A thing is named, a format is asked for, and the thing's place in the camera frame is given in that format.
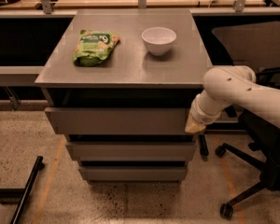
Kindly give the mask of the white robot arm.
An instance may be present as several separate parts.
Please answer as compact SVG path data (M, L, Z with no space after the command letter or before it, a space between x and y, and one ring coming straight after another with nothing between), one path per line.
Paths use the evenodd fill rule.
M191 103L186 133L200 133L223 109L238 105L280 129L280 90L256 84L247 66L214 66L203 76L203 91Z

